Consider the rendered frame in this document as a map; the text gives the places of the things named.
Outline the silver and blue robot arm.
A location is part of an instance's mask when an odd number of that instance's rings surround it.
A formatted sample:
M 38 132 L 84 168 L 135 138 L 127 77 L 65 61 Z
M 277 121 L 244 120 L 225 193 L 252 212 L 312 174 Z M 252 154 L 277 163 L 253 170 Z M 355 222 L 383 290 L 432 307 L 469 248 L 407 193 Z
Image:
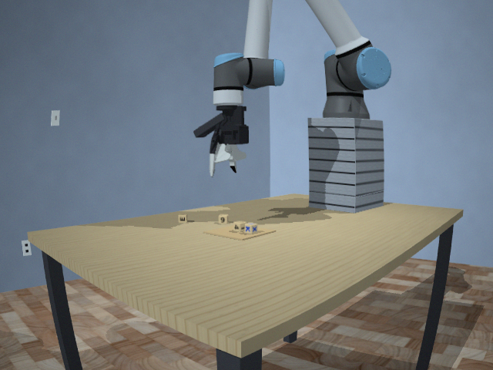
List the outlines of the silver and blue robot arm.
M 388 57 L 361 36 L 339 0 L 305 1 L 336 46 L 324 55 L 327 101 L 323 118 L 370 119 L 363 90 L 388 83 Z M 215 58 L 213 105 L 243 105 L 243 87 L 283 85 L 283 62 L 268 59 L 272 4 L 273 0 L 250 0 L 244 54 L 227 53 Z M 224 120 L 220 113 L 193 133 L 196 138 L 206 137 Z

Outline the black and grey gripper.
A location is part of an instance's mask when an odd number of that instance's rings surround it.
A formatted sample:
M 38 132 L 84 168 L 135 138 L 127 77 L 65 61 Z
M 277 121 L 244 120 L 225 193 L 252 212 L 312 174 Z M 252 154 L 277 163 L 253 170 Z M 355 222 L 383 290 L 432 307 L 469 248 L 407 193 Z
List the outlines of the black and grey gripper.
M 216 125 L 210 143 L 211 177 L 214 175 L 216 163 L 227 160 L 230 162 L 231 169 L 236 173 L 236 161 L 243 160 L 247 157 L 244 152 L 238 150 L 236 144 L 249 143 L 249 127 L 244 124 L 244 111 L 247 111 L 246 106 L 216 106 L 216 110 L 223 111 L 225 120 Z

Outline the tan mat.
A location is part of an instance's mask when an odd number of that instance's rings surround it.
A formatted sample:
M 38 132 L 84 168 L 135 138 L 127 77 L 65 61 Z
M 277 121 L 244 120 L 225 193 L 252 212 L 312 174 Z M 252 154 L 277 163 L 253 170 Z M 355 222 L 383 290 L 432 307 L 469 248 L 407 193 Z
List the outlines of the tan mat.
M 276 231 L 258 227 L 258 233 L 257 234 L 245 234 L 244 232 L 233 231 L 233 226 L 228 226 L 228 227 L 222 227 L 222 228 L 218 228 L 218 229 L 214 229 L 214 230 L 207 230 L 207 231 L 204 231 L 203 233 L 212 234 L 212 235 L 221 236 L 221 237 L 228 237 L 228 238 L 244 241 L 244 240 L 247 240 L 250 238 L 259 237 L 259 236 L 262 236 L 265 234 L 270 234 L 273 232 L 276 232 Z

